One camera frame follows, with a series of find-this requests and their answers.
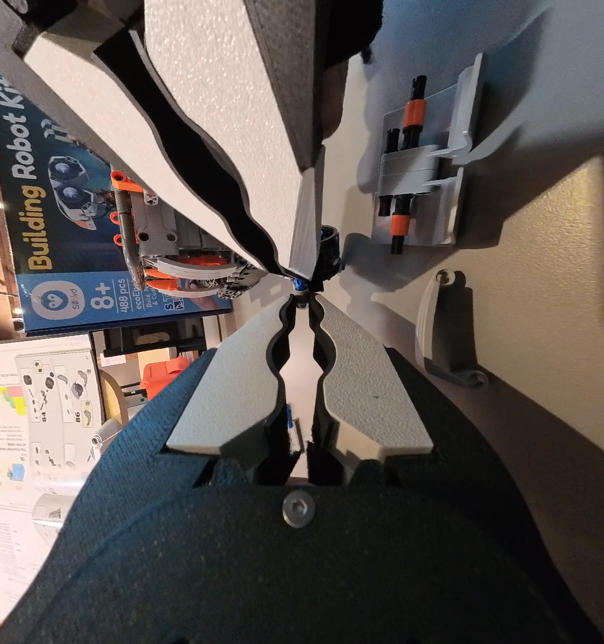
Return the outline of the grey bracket with pins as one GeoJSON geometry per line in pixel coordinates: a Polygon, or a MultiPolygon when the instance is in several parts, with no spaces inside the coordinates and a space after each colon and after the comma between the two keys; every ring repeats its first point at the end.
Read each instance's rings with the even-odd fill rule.
{"type": "Polygon", "coordinates": [[[453,85],[431,95],[427,77],[414,77],[404,107],[384,116],[371,239],[392,255],[456,242],[484,65],[478,53],[453,85]]]}

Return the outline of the grey orange tracked toy robot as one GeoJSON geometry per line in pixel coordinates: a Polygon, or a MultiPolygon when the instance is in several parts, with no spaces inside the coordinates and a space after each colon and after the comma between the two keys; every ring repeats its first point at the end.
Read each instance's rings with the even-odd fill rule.
{"type": "Polygon", "coordinates": [[[113,169],[111,182],[121,246],[132,285],[212,310],[255,287],[267,272],[251,264],[164,200],[113,169]]]}

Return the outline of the grey curved toy part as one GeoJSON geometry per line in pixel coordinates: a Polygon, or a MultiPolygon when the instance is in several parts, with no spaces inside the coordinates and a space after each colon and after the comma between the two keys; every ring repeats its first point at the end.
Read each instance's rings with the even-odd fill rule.
{"type": "Polygon", "coordinates": [[[430,277],[419,303],[415,357],[427,374],[451,384],[488,385],[476,357],[472,290],[461,271],[440,269],[430,277]]]}

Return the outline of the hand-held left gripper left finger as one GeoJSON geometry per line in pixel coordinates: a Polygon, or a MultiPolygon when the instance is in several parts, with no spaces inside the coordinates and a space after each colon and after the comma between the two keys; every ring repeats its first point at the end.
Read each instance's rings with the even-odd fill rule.
{"type": "Polygon", "coordinates": [[[288,338],[290,312],[291,300],[277,300],[217,347],[169,437],[170,450],[268,458],[266,429],[284,406],[275,344],[288,338]]]}

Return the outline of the blue robot kit box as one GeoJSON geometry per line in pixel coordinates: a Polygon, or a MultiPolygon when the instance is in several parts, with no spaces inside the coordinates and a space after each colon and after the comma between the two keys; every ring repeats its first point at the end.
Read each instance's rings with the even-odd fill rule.
{"type": "Polygon", "coordinates": [[[140,291],[120,246],[111,167],[0,74],[0,190],[29,337],[224,315],[217,296],[140,291]]]}

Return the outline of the open instruction booklet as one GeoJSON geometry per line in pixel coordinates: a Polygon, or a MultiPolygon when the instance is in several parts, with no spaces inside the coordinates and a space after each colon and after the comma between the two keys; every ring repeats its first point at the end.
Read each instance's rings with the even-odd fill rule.
{"type": "Polygon", "coordinates": [[[48,556],[104,422],[88,334],[0,342],[0,620],[48,556]]]}

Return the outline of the black toy wheel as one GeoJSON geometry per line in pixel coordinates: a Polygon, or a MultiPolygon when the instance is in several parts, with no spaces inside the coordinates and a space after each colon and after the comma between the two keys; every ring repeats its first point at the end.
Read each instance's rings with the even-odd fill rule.
{"type": "Polygon", "coordinates": [[[316,273],[321,281],[333,278],[341,266],[340,236],[337,228],[323,224],[316,273]]]}

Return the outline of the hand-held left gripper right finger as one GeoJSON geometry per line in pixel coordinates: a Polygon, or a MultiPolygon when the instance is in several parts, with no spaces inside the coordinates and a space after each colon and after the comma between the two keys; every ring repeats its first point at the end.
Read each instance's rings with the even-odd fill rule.
{"type": "Polygon", "coordinates": [[[433,450],[425,424],[384,345],[324,297],[309,324],[317,383],[314,443],[338,460],[385,460],[433,450]]]}

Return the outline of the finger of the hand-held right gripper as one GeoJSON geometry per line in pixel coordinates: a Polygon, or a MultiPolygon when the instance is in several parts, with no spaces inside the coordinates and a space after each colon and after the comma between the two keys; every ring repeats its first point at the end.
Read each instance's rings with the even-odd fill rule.
{"type": "Polygon", "coordinates": [[[173,100],[232,162],[283,270],[319,255],[316,1],[145,1],[145,50],[173,100]]]}
{"type": "Polygon", "coordinates": [[[25,63],[111,148],[129,176],[250,263],[282,275],[239,181],[159,89],[132,33],[115,33],[102,48],[47,31],[25,63]]]}

